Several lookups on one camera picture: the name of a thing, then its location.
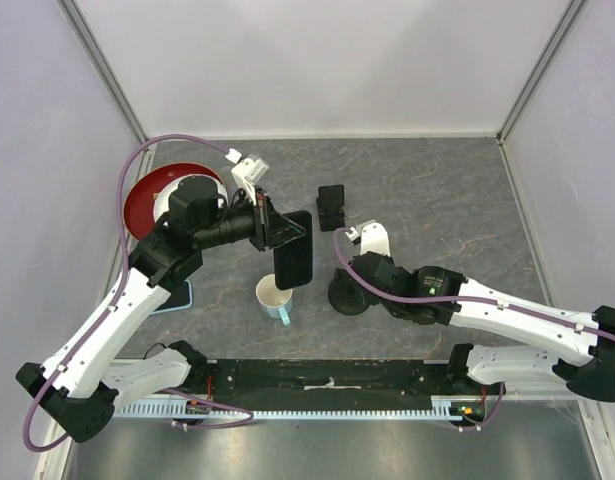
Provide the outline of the black phone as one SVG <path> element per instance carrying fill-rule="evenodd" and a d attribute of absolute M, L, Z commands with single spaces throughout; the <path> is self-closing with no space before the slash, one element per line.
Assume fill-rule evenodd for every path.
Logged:
<path fill-rule="evenodd" d="M 313 223 L 306 210 L 287 214 L 287 217 L 305 229 L 305 235 L 274 250 L 275 285 L 289 290 L 309 284 L 313 279 Z"/>

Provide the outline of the black round-base phone holder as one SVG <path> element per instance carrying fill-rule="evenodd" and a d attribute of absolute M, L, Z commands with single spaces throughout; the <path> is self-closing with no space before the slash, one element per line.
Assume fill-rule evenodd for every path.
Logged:
<path fill-rule="evenodd" d="M 336 312 L 346 316 L 358 316 L 370 307 L 362 287 L 344 269 L 335 270 L 328 301 Z"/>

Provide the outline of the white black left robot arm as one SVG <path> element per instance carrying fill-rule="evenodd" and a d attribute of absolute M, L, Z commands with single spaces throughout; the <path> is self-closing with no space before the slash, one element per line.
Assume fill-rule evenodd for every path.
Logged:
<path fill-rule="evenodd" d="M 77 443 L 97 435 L 113 415 L 153 393 L 203 388 L 207 358 L 186 341 L 124 369 L 111 361 L 137 328 L 203 264 L 204 251 L 249 241 L 274 253 L 275 285 L 289 290 L 313 278 L 312 216 L 280 213 L 255 186 L 228 197 L 208 175 L 187 175 L 158 195 L 162 213 L 132 251 L 124 251 L 120 277 L 76 334 L 43 363 L 26 363 L 18 383 Z"/>

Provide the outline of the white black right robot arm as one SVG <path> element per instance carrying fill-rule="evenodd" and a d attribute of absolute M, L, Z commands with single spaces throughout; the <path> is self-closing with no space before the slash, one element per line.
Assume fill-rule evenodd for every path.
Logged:
<path fill-rule="evenodd" d="M 455 346 L 444 377 L 456 393 L 468 393 L 478 384 L 548 383 L 615 403 L 615 308 L 563 310 L 513 297 L 441 267 L 409 272 L 375 252 L 354 257 L 344 268 L 369 300 L 397 318 L 513 340 L 507 347 Z"/>

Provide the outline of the black folding phone stand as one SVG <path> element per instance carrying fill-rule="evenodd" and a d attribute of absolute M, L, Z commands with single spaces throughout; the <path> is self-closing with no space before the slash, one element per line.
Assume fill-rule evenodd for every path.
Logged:
<path fill-rule="evenodd" d="M 319 228 L 331 232 L 345 226 L 345 188 L 342 184 L 319 186 L 316 198 Z"/>

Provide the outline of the phone in light blue case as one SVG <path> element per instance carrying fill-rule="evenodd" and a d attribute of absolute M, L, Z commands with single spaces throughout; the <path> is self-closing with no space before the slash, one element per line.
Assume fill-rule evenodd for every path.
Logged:
<path fill-rule="evenodd" d="M 191 307 L 192 304 L 192 284 L 189 280 L 185 280 L 183 284 L 177 287 L 171 293 L 170 297 L 154 311 L 154 314 L 184 310 Z"/>

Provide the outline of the light blue mug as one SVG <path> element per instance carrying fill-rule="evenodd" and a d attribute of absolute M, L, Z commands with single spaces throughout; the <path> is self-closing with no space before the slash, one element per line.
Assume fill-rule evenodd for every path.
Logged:
<path fill-rule="evenodd" d="M 256 299 L 263 311 L 271 318 L 278 319 L 284 326 L 291 324 L 293 290 L 281 290 L 276 286 L 276 277 L 269 274 L 260 279 L 255 289 Z"/>

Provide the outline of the white round plate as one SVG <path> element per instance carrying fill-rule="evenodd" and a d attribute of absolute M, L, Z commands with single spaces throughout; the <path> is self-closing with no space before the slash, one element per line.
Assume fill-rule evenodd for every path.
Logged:
<path fill-rule="evenodd" d="M 227 197 L 227 190 L 221 180 L 218 180 L 210 175 L 206 174 L 188 174 L 176 178 L 172 182 L 168 183 L 160 192 L 154 197 L 153 206 L 153 219 L 158 220 L 162 214 L 169 210 L 168 199 L 169 196 L 178 188 L 179 184 L 190 178 L 201 178 L 205 184 L 212 183 L 210 191 L 213 193 L 221 194 L 223 197 Z"/>

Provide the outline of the red round tray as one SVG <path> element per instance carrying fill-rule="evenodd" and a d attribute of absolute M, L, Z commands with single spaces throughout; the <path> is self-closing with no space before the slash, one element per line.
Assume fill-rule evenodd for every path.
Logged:
<path fill-rule="evenodd" d="M 206 174 L 223 179 L 212 169 L 198 163 L 172 163 L 159 167 L 139 180 L 130 190 L 123 207 L 123 218 L 129 233 L 141 240 L 154 228 L 154 197 L 168 183 L 188 174 Z"/>

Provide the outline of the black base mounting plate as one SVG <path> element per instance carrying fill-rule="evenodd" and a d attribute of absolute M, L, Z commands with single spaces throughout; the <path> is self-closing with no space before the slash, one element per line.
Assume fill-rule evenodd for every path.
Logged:
<path fill-rule="evenodd" d="M 242 403 L 251 409 L 280 404 L 306 408 L 318 397 L 333 406 L 334 397 L 395 398 L 411 395 L 491 394 L 495 389 L 468 378 L 464 368 L 446 363 L 394 359 L 219 359 L 210 360 L 186 341 L 167 347 L 191 364 L 179 387 L 185 393 L 207 393 L 219 402 Z"/>

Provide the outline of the aluminium frame post left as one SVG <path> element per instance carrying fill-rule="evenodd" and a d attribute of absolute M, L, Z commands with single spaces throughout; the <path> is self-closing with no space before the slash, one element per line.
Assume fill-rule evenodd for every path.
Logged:
<path fill-rule="evenodd" d="M 84 13 L 78 5 L 78 2 L 74 0 L 57 0 L 56 3 L 72 27 L 77 39 L 79 40 L 129 130 L 131 131 L 133 137 L 139 143 L 147 141 L 148 135 L 141 125 L 141 122 L 139 121 L 134 109 L 132 108 L 127 95 L 121 87 L 111 64 L 106 58 L 106 55 L 96 39 L 92 28 L 87 22 Z"/>

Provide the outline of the aluminium frame post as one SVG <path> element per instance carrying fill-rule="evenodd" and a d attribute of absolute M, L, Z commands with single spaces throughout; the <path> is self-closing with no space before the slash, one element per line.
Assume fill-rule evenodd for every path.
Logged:
<path fill-rule="evenodd" d="M 496 134 L 497 144 L 500 147 L 505 145 L 587 3 L 587 0 L 570 0 L 567 2 L 563 13 L 560 15 Z"/>
<path fill-rule="evenodd" d="M 78 5 L 78 2 L 74 0 L 57 0 L 56 3 L 72 27 L 77 39 L 79 40 L 129 130 L 131 131 L 133 137 L 139 143 L 147 141 L 148 135 L 141 125 L 141 122 L 139 121 L 134 109 L 132 108 L 127 95 L 121 87 L 111 64 L 106 58 L 106 55 L 96 39 L 92 28 L 87 22 L 84 13 Z"/>

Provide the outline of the aluminium frame post right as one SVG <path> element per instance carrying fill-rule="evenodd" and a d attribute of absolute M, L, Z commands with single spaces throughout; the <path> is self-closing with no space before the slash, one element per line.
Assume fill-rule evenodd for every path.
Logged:
<path fill-rule="evenodd" d="M 567 2 L 563 13 L 560 15 L 496 134 L 497 144 L 500 147 L 505 145 L 587 3 L 587 0 L 570 0 Z"/>

